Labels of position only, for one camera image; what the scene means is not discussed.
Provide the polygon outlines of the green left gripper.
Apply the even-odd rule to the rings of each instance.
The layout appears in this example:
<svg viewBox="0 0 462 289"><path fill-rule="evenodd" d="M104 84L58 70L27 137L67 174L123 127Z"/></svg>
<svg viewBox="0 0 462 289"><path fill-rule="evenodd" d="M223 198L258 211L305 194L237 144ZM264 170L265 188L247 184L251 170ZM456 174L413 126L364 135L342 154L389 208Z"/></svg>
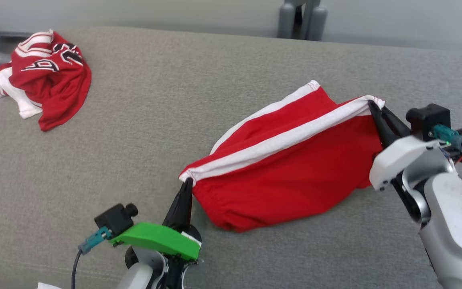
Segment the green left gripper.
<svg viewBox="0 0 462 289"><path fill-rule="evenodd" d="M191 224L193 179L186 179L176 194L162 225L139 222L109 240L112 245L130 245L178 256L185 261L198 260L202 242L187 231Z"/></svg>

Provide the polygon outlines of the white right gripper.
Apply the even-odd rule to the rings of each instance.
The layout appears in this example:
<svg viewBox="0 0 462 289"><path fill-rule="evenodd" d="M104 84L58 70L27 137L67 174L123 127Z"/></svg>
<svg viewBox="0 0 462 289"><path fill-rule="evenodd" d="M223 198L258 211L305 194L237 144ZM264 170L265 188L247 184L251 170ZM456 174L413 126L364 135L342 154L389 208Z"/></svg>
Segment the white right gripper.
<svg viewBox="0 0 462 289"><path fill-rule="evenodd" d="M455 163L438 139L429 142L411 135L409 127L387 107L368 101L378 137L384 149L370 170L370 183L377 191L400 177L405 189L425 179L459 179Z"/></svg>

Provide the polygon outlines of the red shorts with white stripe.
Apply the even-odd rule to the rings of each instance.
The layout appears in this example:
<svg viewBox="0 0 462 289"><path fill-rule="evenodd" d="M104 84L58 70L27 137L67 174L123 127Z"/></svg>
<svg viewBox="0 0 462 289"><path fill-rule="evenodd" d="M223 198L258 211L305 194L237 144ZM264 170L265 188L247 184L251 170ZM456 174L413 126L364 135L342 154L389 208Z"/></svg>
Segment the red shorts with white stripe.
<svg viewBox="0 0 462 289"><path fill-rule="evenodd" d="M214 225L235 232L322 214L370 187L381 152L365 95L336 104L311 80L231 127L188 165L195 198Z"/></svg>

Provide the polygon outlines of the red jersey with black numbers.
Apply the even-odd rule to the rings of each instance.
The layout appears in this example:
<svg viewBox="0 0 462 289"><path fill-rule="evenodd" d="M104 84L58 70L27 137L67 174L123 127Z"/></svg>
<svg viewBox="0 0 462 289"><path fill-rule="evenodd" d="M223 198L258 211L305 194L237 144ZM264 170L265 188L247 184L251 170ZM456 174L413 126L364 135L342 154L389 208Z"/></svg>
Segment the red jersey with black numbers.
<svg viewBox="0 0 462 289"><path fill-rule="evenodd" d="M79 46L56 31L32 34L0 66L0 99L12 98L20 117L40 115L47 132L69 121L82 107L92 73Z"/></svg>

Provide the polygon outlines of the grey partition post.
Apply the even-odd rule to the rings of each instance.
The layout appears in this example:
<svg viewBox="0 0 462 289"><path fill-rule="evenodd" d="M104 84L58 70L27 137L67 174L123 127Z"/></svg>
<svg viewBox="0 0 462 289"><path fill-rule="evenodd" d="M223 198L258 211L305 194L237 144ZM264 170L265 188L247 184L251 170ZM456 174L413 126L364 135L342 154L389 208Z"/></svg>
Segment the grey partition post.
<svg viewBox="0 0 462 289"><path fill-rule="evenodd" d="M321 41L328 9L321 0L284 0L279 10L277 38Z"/></svg>

